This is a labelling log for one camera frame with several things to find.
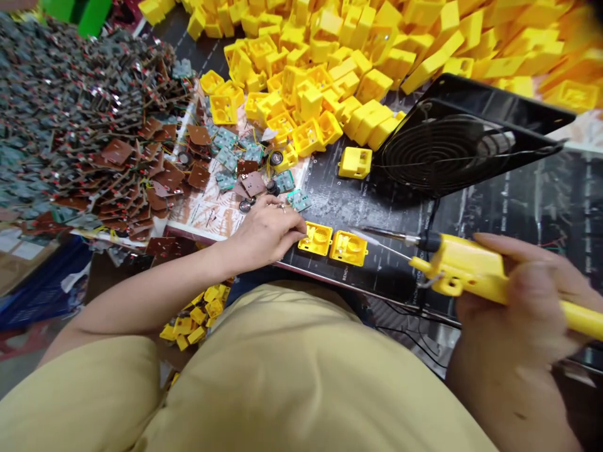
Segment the green object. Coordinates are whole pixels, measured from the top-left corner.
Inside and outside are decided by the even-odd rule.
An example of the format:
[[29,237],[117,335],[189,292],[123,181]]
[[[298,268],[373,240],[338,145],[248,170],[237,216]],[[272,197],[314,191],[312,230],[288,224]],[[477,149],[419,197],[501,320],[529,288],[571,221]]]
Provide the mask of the green object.
[[111,0],[43,0],[44,12],[63,22],[77,24],[83,37],[98,36],[112,7]]
[[77,32],[80,36],[83,38],[98,36],[111,10],[111,6],[111,0],[89,0],[82,18],[78,22]]
[[43,0],[42,6],[49,16],[63,22],[71,22],[71,13],[75,0]]

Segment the left hand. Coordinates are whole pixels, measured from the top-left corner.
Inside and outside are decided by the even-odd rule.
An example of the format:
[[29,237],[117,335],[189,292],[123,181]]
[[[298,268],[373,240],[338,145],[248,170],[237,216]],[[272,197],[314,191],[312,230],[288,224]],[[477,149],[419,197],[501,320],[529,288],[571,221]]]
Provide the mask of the left hand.
[[224,245],[237,273],[243,273],[280,261],[304,237],[302,216],[275,196],[264,195]]

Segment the wire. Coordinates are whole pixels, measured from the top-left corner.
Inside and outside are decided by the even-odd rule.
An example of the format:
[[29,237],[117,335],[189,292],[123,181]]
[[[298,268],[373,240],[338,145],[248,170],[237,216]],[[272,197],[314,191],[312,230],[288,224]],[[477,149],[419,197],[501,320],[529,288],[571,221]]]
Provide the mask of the wire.
[[449,326],[451,328],[454,328],[455,330],[461,330],[461,328],[459,328],[457,325],[453,325],[445,320],[440,320],[440,319],[436,319],[433,317],[426,317],[424,315],[418,314],[414,311],[411,311],[410,309],[406,309],[402,306],[400,306],[401,309],[404,309],[406,312],[402,312],[402,311],[398,311],[389,301],[386,300],[382,300],[386,305],[388,305],[390,307],[390,309],[392,309],[393,311],[397,312],[400,315],[405,315],[405,316],[410,316],[410,317],[418,317],[418,318],[422,318],[424,320],[427,321],[431,321],[434,323],[439,323],[441,325],[445,325],[445,326]]
[[404,334],[404,335],[408,336],[408,338],[410,338],[410,340],[411,340],[412,342],[414,342],[414,343],[415,343],[415,345],[416,345],[418,348],[420,348],[420,349],[423,351],[423,353],[425,353],[425,355],[427,355],[428,357],[430,357],[430,358],[431,358],[431,360],[432,360],[433,362],[435,362],[435,363],[436,363],[438,366],[440,366],[440,367],[441,367],[441,368],[443,368],[443,369],[447,369],[447,368],[448,368],[447,366],[444,366],[443,364],[440,364],[436,358],[434,358],[434,357],[433,357],[433,356],[432,356],[432,355],[431,355],[431,354],[430,354],[430,353],[429,353],[427,350],[425,350],[425,349],[424,349],[424,348],[421,346],[421,344],[419,344],[419,343],[418,343],[418,341],[417,341],[415,338],[413,338],[413,337],[412,337],[410,334],[408,334],[406,331],[403,331],[403,330],[397,330],[397,329],[395,329],[395,328],[388,328],[387,326],[375,326],[375,328],[377,328],[378,330],[395,331],[396,333],[402,333],[402,334]]
[[437,353],[434,352],[432,350],[432,348],[429,346],[429,344],[427,343],[427,341],[425,340],[425,335],[421,332],[421,320],[422,320],[422,317],[419,317],[419,326],[417,327],[417,330],[419,330],[419,334],[421,335],[421,340],[423,341],[423,343],[427,347],[427,350],[429,350],[430,352],[432,352],[436,356],[440,356],[440,352],[439,351]]

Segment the hand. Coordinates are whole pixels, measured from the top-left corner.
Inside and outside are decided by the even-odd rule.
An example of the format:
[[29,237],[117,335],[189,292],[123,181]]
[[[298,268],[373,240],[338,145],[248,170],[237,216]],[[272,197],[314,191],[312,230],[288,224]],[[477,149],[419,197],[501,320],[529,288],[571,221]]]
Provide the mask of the hand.
[[224,242],[243,273],[280,261],[291,246],[306,237],[306,222],[272,195],[262,196],[237,231]]
[[567,330],[559,300],[603,312],[603,298],[566,258],[510,237],[476,234],[475,241],[509,264],[508,305],[463,294],[462,348],[502,363],[548,366],[591,340]]

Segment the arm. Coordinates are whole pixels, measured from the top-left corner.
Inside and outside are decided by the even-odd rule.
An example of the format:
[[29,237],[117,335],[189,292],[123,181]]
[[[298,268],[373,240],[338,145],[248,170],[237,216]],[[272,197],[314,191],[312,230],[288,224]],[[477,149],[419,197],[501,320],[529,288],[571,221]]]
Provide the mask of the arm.
[[229,239],[147,270],[96,297],[61,331],[38,366],[86,343],[157,330],[209,286],[282,259],[305,236],[306,225],[299,213],[277,204],[274,196],[263,196]]
[[475,239],[512,262],[508,305],[459,299],[463,332],[446,383],[502,452],[580,451],[550,367],[589,338],[567,331],[558,300],[603,311],[603,299],[558,255],[509,237]]

